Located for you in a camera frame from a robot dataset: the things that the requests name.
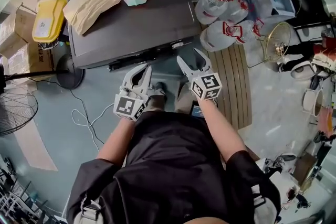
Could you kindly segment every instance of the black pole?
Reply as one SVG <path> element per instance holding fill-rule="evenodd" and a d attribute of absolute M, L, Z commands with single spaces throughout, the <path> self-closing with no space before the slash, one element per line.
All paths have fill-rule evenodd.
<path fill-rule="evenodd" d="M 57 70 L 57 71 L 41 71 L 41 72 L 32 72 L 32 73 L 23 73 L 23 74 L 13 74 L 5 76 L 5 81 L 14 80 L 14 79 L 23 79 L 23 78 L 33 78 L 33 77 L 42 77 L 55 74 L 66 74 L 69 73 L 69 70 Z"/>

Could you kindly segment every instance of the yellow container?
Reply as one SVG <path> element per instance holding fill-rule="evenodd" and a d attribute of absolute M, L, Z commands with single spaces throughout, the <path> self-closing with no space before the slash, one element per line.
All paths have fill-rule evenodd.
<path fill-rule="evenodd" d="M 48 0 L 38 4 L 33 27 L 33 40 L 50 43 L 58 38 L 64 21 L 63 8 L 67 0 Z"/>

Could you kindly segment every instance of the black t-shirt sleeve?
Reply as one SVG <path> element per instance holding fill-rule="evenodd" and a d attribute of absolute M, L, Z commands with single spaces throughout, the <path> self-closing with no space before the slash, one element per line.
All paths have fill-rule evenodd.
<path fill-rule="evenodd" d="M 277 214 L 280 213 L 280 193 L 277 187 L 260 170 L 247 151 L 239 151 L 231 156 L 226 163 L 226 172 L 233 201 L 232 210 L 237 211 L 235 215 L 244 218 L 242 221 L 251 217 L 253 219 L 255 207 L 251 188 L 256 185 L 259 185 L 260 194 L 274 204 Z"/>
<path fill-rule="evenodd" d="M 89 200 L 97 199 L 102 190 L 113 181 L 113 176 L 119 169 L 104 159 L 94 159 L 80 166 L 69 198 L 68 223 L 73 223 L 76 214 L 80 212 L 80 204 L 85 195 Z"/>

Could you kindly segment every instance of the black fan cage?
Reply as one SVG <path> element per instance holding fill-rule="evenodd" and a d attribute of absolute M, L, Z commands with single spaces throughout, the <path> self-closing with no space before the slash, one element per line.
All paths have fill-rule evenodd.
<path fill-rule="evenodd" d="M 35 116 L 38 103 L 31 93 L 4 92 L 0 95 L 0 136 L 25 126 Z"/>

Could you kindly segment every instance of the tiled floor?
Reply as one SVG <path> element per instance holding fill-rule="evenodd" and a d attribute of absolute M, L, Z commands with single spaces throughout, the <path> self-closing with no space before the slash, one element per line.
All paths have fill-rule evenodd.
<path fill-rule="evenodd" d="M 192 60 L 190 50 L 191 47 L 184 48 L 183 55 Z M 246 47 L 249 65 L 258 61 L 258 50 L 258 47 Z M 95 119 L 113 102 L 126 71 L 109 73 L 106 67 L 87 70 L 83 84 L 73 92 L 84 100 L 90 119 Z M 153 65 L 153 83 L 161 80 L 168 85 L 167 110 L 170 111 L 180 75 L 174 58 Z M 314 125 L 308 124 L 310 116 L 301 110 L 308 84 L 294 81 L 287 73 L 274 72 L 265 63 L 251 68 L 249 75 L 253 123 L 239 131 L 244 141 L 260 157 L 276 157 L 282 152 L 299 153 L 308 138 L 315 134 Z M 21 180 L 33 181 L 39 196 L 49 200 L 49 207 L 62 211 L 79 165 L 95 158 L 97 150 L 87 128 L 72 122 L 71 110 L 82 110 L 82 107 L 68 90 L 42 82 L 34 94 L 39 102 L 34 120 L 58 172 L 30 167 L 14 135 L 0 138 L 0 152 L 13 160 Z M 117 122 L 112 109 L 108 110 L 95 124 L 97 135 L 106 140 Z"/>

